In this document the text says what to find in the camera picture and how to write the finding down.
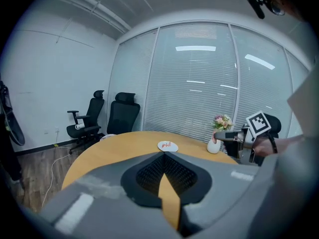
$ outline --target white wall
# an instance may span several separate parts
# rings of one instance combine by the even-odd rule
[[[282,18],[277,18],[278,21],[284,21],[285,17],[286,15]],[[120,37],[117,43],[122,43],[125,40],[136,36],[137,34],[143,33],[159,26],[182,23],[192,20],[222,21],[254,30],[266,37],[275,40],[278,44],[287,48],[309,70],[314,65],[314,56],[319,52],[317,38],[312,29],[306,23],[301,23],[301,25],[296,27],[295,31],[293,32],[294,36],[292,38],[288,35],[290,29],[287,29],[287,34],[285,34],[282,31],[279,31],[277,28],[274,28],[273,26],[267,24],[265,20],[258,19],[257,16],[250,17],[244,14],[221,9],[188,9],[158,15],[136,25],[131,31]]]
[[[21,18],[0,64],[25,136],[24,146],[13,144],[15,151],[55,143],[55,127],[57,142],[70,140],[66,127],[74,120],[67,110],[85,115],[96,90],[105,90],[107,100],[116,42],[103,33],[103,24],[57,0],[38,1]],[[98,120],[103,132],[106,107]]]

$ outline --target white vase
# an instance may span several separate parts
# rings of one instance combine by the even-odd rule
[[[217,140],[216,143],[214,143],[212,139],[209,140],[207,144],[208,152],[216,154],[217,152],[219,152],[219,149],[220,149],[220,140]]]

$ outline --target wooden floor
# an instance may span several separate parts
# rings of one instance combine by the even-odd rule
[[[63,159],[55,162],[53,166],[53,183],[48,192],[45,203],[49,201],[56,193],[61,190],[64,177],[75,161],[75,159],[84,151],[85,148],[80,147]],[[11,191],[18,203],[30,208],[34,212],[41,211],[42,202],[48,188],[51,184],[52,173],[51,166],[54,160],[69,154],[68,148],[53,148],[45,151],[31,153],[19,156],[18,160],[22,167],[22,183],[11,184]]]

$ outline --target wooden table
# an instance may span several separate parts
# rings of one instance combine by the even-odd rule
[[[206,143],[183,135],[153,131],[130,132],[110,137],[85,150],[67,172],[62,189],[99,166],[159,151],[158,142],[160,141],[176,143],[179,153],[217,162],[236,164],[225,153],[220,151],[217,154],[211,154],[206,149]],[[177,228],[180,201],[165,175],[160,182],[159,197],[162,198],[164,216],[173,227]]]

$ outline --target office chair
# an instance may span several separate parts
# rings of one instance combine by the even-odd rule
[[[275,116],[269,115],[269,114],[264,114],[266,116],[266,119],[268,120],[271,129],[269,131],[270,135],[273,138],[279,138],[278,133],[281,130],[281,122],[278,118],[276,118]],[[238,153],[238,143],[236,142],[224,142],[224,145],[226,147],[227,150],[227,154],[231,157],[233,157],[235,160],[238,159],[237,157],[237,153]],[[259,166],[261,166],[261,164],[264,161],[264,157],[261,156],[255,156],[254,158],[254,162],[256,164],[258,164]]]
[[[94,98],[91,99],[88,111],[85,116],[77,116],[76,113],[79,111],[68,111],[68,113],[73,114],[75,125],[70,125],[66,128],[68,135],[72,138],[77,138],[77,145],[69,150],[69,153],[72,154],[72,151],[78,147],[81,147],[92,140],[99,140],[98,132],[101,128],[98,125],[98,116],[104,104],[103,99],[104,90],[97,90],[94,92]],[[78,125],[78,119],[82,119],[84,123],[84,128],[76,129]]]
[[[134,93],[117,93],[111,104],[108,134],[132,132],[134,122],[140,112],[140,105],[134,103]]]

